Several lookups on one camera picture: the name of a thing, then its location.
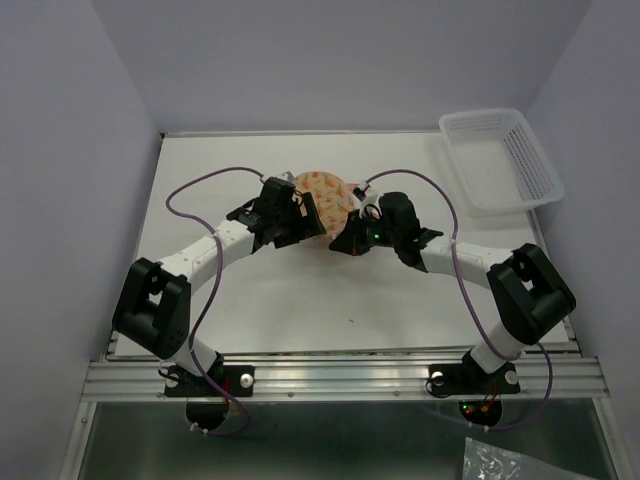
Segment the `floral mesh laundry bag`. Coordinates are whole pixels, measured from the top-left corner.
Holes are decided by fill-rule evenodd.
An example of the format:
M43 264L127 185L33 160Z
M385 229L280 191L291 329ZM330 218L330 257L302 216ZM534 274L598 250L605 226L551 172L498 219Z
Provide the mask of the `floral mesh laundry bag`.
M326 233L314 237L318 243L328 245L344 229L348 215L355 208L350 187L335 174L324 171L309 171L295 177L301 193L311 193L316 210Z

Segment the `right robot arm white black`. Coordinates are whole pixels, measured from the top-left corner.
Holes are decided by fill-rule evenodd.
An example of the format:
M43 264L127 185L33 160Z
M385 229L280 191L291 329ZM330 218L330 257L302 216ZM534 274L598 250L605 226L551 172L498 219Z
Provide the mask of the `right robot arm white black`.
M576 298L544 251L525 243L509 250L459 242L423 227L413 203L400 192L383 195L373 213L348 214L329 249L362 256L373 247L394 250L401 263L424 273L454 277L458 286L488 289L500 322L465 355L463 384L482 390L496 371L539 342L576 308Z

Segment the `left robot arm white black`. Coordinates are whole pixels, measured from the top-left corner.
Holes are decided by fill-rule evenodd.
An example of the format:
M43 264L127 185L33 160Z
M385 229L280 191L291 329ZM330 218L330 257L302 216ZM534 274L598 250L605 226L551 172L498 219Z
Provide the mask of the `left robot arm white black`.
M207 310L230 264L269 244L282 248L326 233L313 195L281 177L266 178L258 197L206 229L207 235L171 256L136 260L112 320L118 333L186 370L188 382L202 394L221 386L223 371L215 364L218 353L197 339L191 325L193 294L214 282Z

